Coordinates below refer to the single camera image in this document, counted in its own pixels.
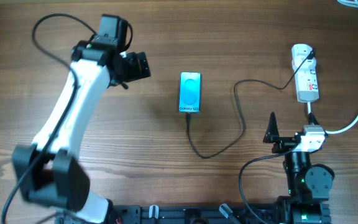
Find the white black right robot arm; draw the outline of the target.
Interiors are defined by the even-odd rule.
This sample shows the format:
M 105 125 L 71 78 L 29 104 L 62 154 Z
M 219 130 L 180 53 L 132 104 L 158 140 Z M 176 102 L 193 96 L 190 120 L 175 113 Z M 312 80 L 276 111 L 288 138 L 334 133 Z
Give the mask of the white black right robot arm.
M 322 149 L 326 131 L 309 114 L 309 124 L 293 137 L 281 137 L 275 113 L 270 114 L 263 142 L 272 143 L 272 152 L 284 157 L 289 196 L 279 196 L 276 202 L 275 223 L 331 223 L 329 191 L 335 178 L 326 165 L 310 161 L 310 155 Z

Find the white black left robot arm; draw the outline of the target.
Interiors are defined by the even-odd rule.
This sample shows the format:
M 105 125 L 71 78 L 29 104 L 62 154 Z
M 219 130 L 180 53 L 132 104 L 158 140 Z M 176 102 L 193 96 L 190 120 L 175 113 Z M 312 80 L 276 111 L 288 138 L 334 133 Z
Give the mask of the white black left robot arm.
M 47 122 L 31 144 L 18 145 L 12 153 L 17 177 L 12 191 L 24 201 L 54 207 L 68 222 L 122 221 L 112 201 L 91 191 L 78 159 L 103 92 L 150 76 L 146 55 L 129 51 L 132 37 L 127 20 L 104 14 L 99 30 L 73 47 L 71 60 L 63 63 L 69 71 L 67 82 Z

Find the teal Galaxy smartphone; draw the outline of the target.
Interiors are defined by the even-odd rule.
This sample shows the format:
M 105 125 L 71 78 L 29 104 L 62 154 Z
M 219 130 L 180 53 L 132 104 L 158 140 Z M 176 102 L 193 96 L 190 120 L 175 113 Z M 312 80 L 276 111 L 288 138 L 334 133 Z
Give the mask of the teal Galaxy smartphone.
M 182 72 L 180 74 L 180 94 L 178 110 L 182 113 L 199 113 L 201 104 L 201 73 Z

